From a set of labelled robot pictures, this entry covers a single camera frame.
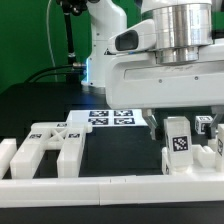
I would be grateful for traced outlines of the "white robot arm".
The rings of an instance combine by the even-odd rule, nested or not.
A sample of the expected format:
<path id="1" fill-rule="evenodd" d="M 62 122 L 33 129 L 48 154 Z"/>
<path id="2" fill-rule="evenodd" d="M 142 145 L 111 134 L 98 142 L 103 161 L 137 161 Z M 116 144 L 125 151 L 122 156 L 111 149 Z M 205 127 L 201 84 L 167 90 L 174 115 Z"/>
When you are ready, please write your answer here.
<path id="1" fill-rule="evenodd" d="M 222 0 L 134 0 L 141 21 L 127 26 L 112 0 L 87 0 L 92 51 L 85 89 L 102 92 L 112 109 L 136 108 L 157 135 L 158 108 L 204 107 L 224 118 L 224 32 L 212 29 Z"/>

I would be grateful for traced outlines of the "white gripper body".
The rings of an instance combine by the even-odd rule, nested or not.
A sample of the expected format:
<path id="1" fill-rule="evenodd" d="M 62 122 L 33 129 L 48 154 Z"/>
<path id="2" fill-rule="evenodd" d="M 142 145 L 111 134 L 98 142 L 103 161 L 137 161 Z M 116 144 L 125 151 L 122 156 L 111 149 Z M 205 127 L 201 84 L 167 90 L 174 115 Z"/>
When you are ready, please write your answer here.
<path id="1" fill-rule="evenodd" d="M 224 38 L 210 45 L 157 49 L 155 22 L 147 19 L 111 37 L 106 67 L 107 104 L 113 109 L 224 104 Z"/>

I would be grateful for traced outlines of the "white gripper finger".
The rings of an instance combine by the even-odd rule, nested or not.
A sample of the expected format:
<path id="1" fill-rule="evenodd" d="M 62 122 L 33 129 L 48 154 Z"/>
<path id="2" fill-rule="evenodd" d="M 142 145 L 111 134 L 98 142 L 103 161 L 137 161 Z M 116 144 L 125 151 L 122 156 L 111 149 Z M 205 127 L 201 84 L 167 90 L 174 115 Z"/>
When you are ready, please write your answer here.
<path id="1" fill-rule="evenodd" d="M 146 124 L 148 125 L 148 127 L 151 130 L 151 138 L 153 140 L 156 140 L 156 131 L 158 128 L 158 123 L 156 121 L 156 118 L 154 117 L 154 112 L 152 109 L 143 109 L 142 110 L 142 117 L 144 119 L 144 121 L 146 122 Z"/>
<path id="2" fill-rule="evenodd" d="M 219 122 L 224 117 L 224 105 L 212 106 L 211 110 L 212 113 L 215 115 L 215 117 L 213 118 L 213 121 L 209 126 L 209 131 L 210 131 L 210 138 L 214 139 L 216 137 L 216 128 Z"/>

